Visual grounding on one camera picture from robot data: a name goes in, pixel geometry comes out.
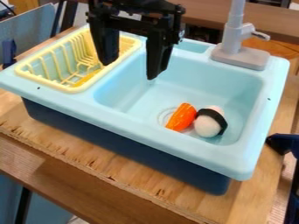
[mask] carrot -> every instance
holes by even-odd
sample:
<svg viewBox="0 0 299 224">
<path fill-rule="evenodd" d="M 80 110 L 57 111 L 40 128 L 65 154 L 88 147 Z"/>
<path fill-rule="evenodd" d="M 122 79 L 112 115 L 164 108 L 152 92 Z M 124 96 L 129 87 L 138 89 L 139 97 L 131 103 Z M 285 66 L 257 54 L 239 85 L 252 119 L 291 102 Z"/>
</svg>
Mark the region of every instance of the carrot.
<svg viewBox="0 0 299 224">
<path fill-rule="evenodd" d="M 192 124 L 195 120 L 196 113 L 196 109 L 190 103 L 182 103 L 167 122 L 166 128 L 182 131 Z"/>
</svg>

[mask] gray faucet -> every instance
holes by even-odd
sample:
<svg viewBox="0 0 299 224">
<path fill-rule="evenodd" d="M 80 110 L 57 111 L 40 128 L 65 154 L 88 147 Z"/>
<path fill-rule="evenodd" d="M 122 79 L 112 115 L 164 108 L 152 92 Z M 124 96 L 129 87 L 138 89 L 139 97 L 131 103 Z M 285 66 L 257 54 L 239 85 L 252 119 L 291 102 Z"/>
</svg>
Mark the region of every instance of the gray faucet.
<svg viewBox="0 0 299 224">
<path fill-rule="evenodd" d="M 233 0 L 222 43 L 215 47 L 211 57 L 213 60 L 238 67 L 264 70 L 270 54 L 241 46 L 244 39 L 251 37 L 270 40 L 267 34 L 257 32 L 253 24 L 243 24 L 245 2 L 246 0 Z"/>
</svg>

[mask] faucet base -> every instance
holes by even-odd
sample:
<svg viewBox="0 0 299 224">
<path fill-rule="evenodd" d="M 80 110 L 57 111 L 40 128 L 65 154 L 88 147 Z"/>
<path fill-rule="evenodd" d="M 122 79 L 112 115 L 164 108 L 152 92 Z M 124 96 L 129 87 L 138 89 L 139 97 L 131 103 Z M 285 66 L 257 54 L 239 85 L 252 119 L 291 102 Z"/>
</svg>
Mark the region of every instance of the faucet base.
<svg viewBox="0 0 299 224">
<path fill-rule="evenodd" d="M 270 53 L 249 47 L 241 47 L 238 53 L 228 54 L 222 51 L 221 45 L 215 47 L 211 58 L 229 65 L 262 71 L 270 58 Z"/>
</svg>

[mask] wooden table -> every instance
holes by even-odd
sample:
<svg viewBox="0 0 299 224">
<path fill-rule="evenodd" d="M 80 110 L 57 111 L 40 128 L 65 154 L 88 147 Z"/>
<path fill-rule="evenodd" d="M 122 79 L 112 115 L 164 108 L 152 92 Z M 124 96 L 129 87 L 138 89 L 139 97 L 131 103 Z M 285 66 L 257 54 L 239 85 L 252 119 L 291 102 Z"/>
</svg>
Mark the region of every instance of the wooden table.
<svg viewBox="0 0 299 224">
<path fill-rule="evenodd" d="M 86 3 L 87 0 L 74 0 Z M 183 21 L 189 25 L 223 30 L 228 18 L 231 0 L 168 0 L 182 4 L 187 12 Z M 271 39 L 299 44 L 299 11 L 280 7 L 247 3 L 244 22 L 253 23 Z"/>
<path fill-rule="evenodd" d="M 298 85 L 298 77 L 289 76 L 270 133 L 291 131 Z M 250 180 L 233 181 L 226 195 L 212 196 L 34 121 L 14 94 L 0 90 L 0 102 L 0 172 L 86 221 L 261 224 L 268 219 L 282 157 L 267 146 Z"/>
</svg>

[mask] yellow dish rack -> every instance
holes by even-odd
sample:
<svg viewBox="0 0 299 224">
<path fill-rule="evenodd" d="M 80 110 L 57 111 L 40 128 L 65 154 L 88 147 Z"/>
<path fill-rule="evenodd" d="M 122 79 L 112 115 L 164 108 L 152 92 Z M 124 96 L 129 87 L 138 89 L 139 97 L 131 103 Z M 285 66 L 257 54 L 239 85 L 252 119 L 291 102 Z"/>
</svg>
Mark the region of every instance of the yellow dish rack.
<svg viewBox="0 0 299 224">
<path fill-rule="evenodd" d="M 75 31 L 15 68 L 15 74 L 68 93 L 89 88 L 141 46 L 137 38 L 120 37 L 120 56 L 108 66 L 98 60 L 88 28 Z"/>
</svg>

